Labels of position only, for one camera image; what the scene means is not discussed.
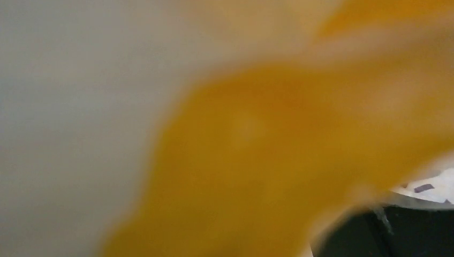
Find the cream banana print plastic bag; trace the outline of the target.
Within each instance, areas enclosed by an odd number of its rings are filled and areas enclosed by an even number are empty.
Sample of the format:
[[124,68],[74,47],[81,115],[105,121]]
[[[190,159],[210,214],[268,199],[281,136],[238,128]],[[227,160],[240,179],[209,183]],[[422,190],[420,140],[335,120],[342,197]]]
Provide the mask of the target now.
[[453,152],[453,1],[1,1],[1,256],[301,256]]

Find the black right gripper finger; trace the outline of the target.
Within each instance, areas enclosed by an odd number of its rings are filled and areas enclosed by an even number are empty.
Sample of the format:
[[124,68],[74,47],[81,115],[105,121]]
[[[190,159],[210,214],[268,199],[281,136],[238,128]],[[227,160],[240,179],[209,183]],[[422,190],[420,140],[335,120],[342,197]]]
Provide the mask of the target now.
[[389,206],[384,218],[357,214],[337,227],[314,256],[453,256],[453,211]]

